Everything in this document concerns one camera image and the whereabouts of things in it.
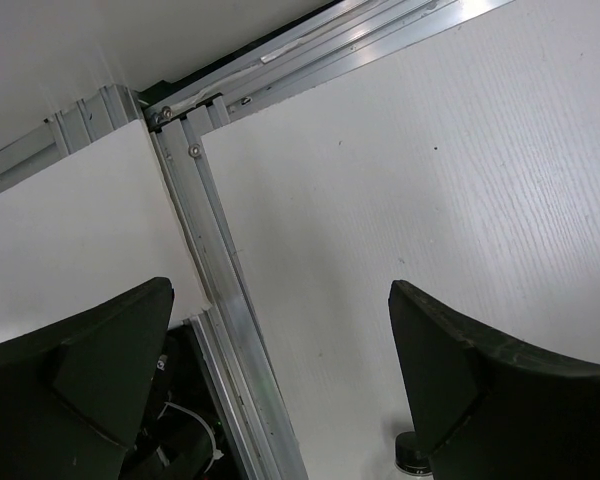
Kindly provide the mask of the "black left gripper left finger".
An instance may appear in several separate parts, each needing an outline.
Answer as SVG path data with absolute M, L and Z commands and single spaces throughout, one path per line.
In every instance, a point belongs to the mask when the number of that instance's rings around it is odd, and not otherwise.
M 0 343 L 0 479 L 115 479 L 134 445 L 174 303 L 153 278 Z

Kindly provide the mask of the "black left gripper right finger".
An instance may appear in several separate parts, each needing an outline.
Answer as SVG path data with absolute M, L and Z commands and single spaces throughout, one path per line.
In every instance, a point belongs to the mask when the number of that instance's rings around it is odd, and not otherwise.
M 437 479 L 600 479 L 600 365 L 529 344 L 404 280 L 389 313 Z

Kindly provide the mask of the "black cap pepsi bottle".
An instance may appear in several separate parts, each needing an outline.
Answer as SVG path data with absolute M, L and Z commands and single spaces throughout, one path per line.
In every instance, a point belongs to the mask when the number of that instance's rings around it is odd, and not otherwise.
M 394 463 L 403 474 L 414 479 L 432 476 L 428 457 L 421 451 L 414 431 L 402 432 L 395 437 Z

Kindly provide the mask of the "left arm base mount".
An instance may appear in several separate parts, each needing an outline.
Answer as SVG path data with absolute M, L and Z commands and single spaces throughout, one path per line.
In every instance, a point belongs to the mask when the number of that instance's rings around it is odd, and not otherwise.
M 244 479 L 191 326 L 167 332 L 121 479 Z

